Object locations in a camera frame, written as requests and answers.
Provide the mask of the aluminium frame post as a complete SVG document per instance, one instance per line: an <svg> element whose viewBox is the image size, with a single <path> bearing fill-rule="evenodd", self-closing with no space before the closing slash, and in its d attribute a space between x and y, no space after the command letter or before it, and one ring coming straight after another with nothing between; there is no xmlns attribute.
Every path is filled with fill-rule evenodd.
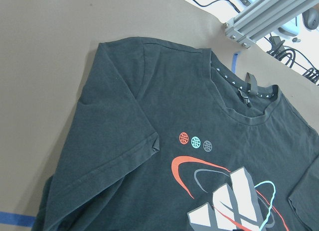
<svg viewBox="0 0 319 231"><path fill-rule="evenodd" d="M256 0L225 23L225 35L244 48L316 5L319 0Z"/></svg>

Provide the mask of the black graphic t-shirt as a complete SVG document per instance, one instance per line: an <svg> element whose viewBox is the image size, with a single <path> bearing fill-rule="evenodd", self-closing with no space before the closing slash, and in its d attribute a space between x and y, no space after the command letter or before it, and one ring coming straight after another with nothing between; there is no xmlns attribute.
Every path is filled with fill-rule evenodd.
<svg viewBox="0 0 319 231"><path fill-rule="evenodd" d="M98 45L35 231L316 231L319 136L210 49Z"/></svg>

